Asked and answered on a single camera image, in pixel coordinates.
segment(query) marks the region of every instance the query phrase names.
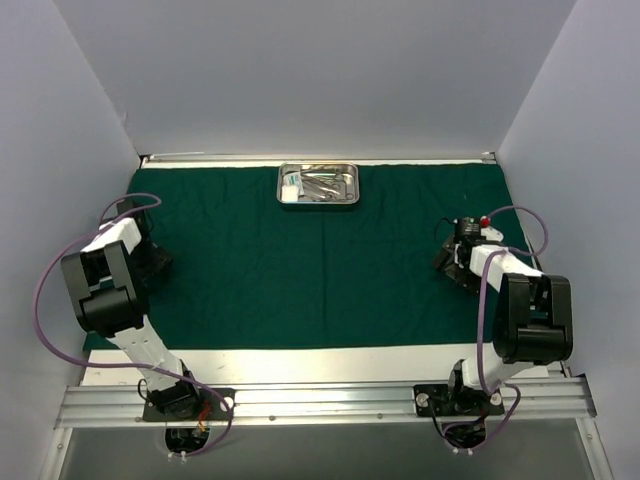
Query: metal bar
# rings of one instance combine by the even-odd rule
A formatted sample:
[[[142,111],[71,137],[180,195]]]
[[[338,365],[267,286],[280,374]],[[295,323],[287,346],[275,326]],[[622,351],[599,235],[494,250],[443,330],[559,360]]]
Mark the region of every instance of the metal bar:
[[[224,386],[237,391],[236,426],[274,422],[313,425],[425,421],[415,415],[412,388],[416,383],[420,382]],[[517,385],[522,391],[522,401],[514,418],[589,418],[595,413],[588,385],[582,378],[520,379]],[[508,388],[501,393],[505,407],[509,408],[515,393]],[[143,401],[132,386],[72,387],[65,394],[58,427],[195,425],[195,422],[145,423],[141,421],[142,410]]]
[[[496,163],[495,155],[485,152],[477,158],[389,158],[362,155],[236,155],[186,152],[154,154],[142,157],[141,168],[211,168],[211,167],[277,167],[284,162],[342,161],[358,165],[460,165],[467,163]]]
[[[40,480],[58,480],[60,478],[72,432],[73,430],[70,428],[56,428],[53,431],[49,451],[40,471]]]
[[[595,480],[613,480],[611,466],[593,418],[578,418],[578,431]]]

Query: screw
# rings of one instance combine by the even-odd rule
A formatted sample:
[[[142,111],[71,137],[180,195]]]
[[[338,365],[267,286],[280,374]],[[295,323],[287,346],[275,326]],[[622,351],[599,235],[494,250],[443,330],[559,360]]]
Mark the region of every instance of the screw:
[[[419,393],[416,396],[416,405],[418,405],[419,407],[426,407],[427,405],[429,405],[429,395],[427,395],[426,393]]]
[[[491,403],[491,405],[493,405],[494,407],[497,407],[502,403],[502,396],[499,393],[494,393],[493,395],[491,395],[491,400],[489,400],[489,403]]]
[[[227,405],[229,405],[229,408],[233,408],[234,406],[234,401],[233,398],[231,397],[224,397],[225,402],[227,402]],[[222,410],[223,412],[227,411],[227,407],[224,406],[224,403],[220,402],[220,410]]]

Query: white wall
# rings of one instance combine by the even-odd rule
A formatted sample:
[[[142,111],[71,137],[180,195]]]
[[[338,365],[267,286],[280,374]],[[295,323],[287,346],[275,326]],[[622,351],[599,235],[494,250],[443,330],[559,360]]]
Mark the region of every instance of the white wall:
[[[141,153],[496,150],[575,0],[56,0]]]
[[[50,0],[0,2],[0,452],[2,478],[37,478],[73,371],[31,329],[46,262],[126,189],[135,151]],[[42,302],[54,342],[82,331],[56,269]]]
[[[499,150],[514,201],[549,223],[545,266],[572,281],[572,364],[617,479],[640,475],[638,25],[637,0],[579,0]]]

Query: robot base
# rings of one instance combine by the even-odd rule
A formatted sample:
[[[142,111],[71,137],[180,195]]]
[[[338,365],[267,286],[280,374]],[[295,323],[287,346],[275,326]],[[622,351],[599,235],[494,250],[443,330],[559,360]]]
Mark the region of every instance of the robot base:
[[[167,450],[173,453],[192,453],[207,444],[209,435],[208,428],[204,431],[197,428],[167,428],[164,433],[164,444]]]
[[[432,383],[415,385],[413,396],[419,417],[481,417],[504,414],[502,401],[491,403],[491,397],[479,390],[463,389],[451,395],[449,385]]]
[[[233,408],[236,391],[232,388],[216,388],[215,390],[222,395],[222,397],[227,400],[227,403],[231,404],[230,407]],[[229,419],[229,413],[223,409],[223,406],[216,397],[204,390],[200,390],[199,393],[201,404],[203,406],[207,403],[210,405],[209,414],[202,418],[202,421],[225,421]],[[146,402],[142,413],[142,420],[144,422],[152,423],[184,422],[185,420],[198,420],[198,413],[196,413],[192,418],[184,418],[178,415],[173,415],[169,412],[162,413],[158,411],[152,403]]]

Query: black mount plate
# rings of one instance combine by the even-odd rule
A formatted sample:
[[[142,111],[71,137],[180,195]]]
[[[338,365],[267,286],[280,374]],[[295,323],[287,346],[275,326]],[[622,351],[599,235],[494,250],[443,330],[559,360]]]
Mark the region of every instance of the black mount plate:
[[[235,402],[236,391],[232,388],[214,388],[216,392],[218,392],[223,398],[231,398]],[[200,395],[202,397],[203,404],[204,402],[209,402],[211,405],[211,411],[209,415],[204,420],[215,420],[215,421],[224,421],[229,419],[229,414],[225,412],[220,406],[220,400],[218,400],[211,393],[206,392],[204,390],[200,390]],[[152,422],[152,423],[164,423],[164,422],[184,422],[184,418],[180,418],[174,415],[163,414],[158,412],[153,406],[149,405],[148,402],[144,404],[144,411],[142,412],[142,420],[144,422]]]
[[[413,387],[414,401],[421,393],[429,395],[429,402],[425,406],[416,403],[416,414],[419,417],[431,417],[431,407],[434,409],[436,417],[479,417],[483,413],[492,415],[502,415],[504,413],[504,405],[492,405],[490,397],[480,391],[473,391],[474,398],[472,406],[465,412],[460,412],[455,408],[455,403],[447,399],[448,385],[444,383],[431,383],[424,385],[415,385]]]

